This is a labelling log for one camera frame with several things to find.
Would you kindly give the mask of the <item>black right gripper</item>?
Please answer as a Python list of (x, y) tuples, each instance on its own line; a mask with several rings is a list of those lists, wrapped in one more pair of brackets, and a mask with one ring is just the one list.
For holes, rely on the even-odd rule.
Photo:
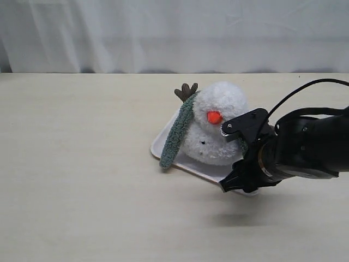
[(253, 143), (243, 159), (232, 165), (232, 172), (219, 182), (223, 192), (241, 190), (252, 193), (259, 188), (274, 187), (281, 182), (268, 170), (268, 163), (263, 159), (265, 144), (262, 140)]

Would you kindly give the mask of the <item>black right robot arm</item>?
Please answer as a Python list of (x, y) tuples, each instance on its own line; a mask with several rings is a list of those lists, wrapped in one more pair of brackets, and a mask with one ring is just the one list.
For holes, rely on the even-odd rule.
[(251, 193), (293, 177), (337, 178), (348, 171), (348, 108), (301, 108), (268, 123), (257, 108), (224, 122), (226, 141), (242, 142), (243, 158), (219, 184), (224, 192)]

